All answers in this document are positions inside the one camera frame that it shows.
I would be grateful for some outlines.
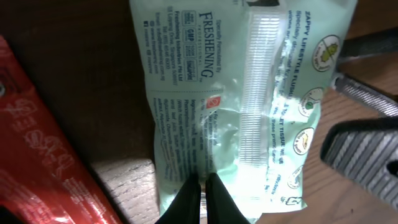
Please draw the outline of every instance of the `small red label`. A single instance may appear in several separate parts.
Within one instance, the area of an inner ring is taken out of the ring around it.
[[[210,97],[210,98],[207,99],[206,108],[210,109],[210,108],[219,106],[220,102],[221,102],[221,97],[220,96]]]

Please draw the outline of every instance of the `light green packet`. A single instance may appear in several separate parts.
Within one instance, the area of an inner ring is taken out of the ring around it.
[[[356,1],[274,3],[131,0],[161,214],[192,173],[217,172],[252,221],[306,206],[302,166]]]

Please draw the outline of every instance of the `dotted line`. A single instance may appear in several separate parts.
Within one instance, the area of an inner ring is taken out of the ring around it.
[[[205,91],[167,91],[167,90],[151,90],[154,92],[161,92],[161,93],[209,93],[215,91],[223,91],[223,90],[205,90]]]

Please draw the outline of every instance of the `red packet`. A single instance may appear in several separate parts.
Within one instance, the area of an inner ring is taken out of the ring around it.
[[[0,36],[0,205],[26,223],[121,223]]]

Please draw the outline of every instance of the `tissue packet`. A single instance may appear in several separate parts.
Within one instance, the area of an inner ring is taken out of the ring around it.
[[[302,167],[355,4],[130,0],[160,214],[193,173],[216,172],[250,221],[306,206]]]

